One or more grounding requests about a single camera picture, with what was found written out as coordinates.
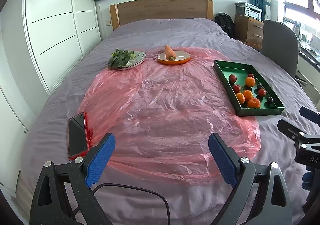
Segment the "blue gloved right hand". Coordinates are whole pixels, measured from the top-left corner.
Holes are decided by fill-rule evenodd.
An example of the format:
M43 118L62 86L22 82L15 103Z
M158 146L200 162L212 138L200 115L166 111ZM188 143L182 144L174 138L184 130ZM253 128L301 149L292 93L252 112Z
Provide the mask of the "blue gloved right hand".
M307 172L302 177L302 188L304 190L310 191L315 176L315 169L311 166L306 166L306 171Z

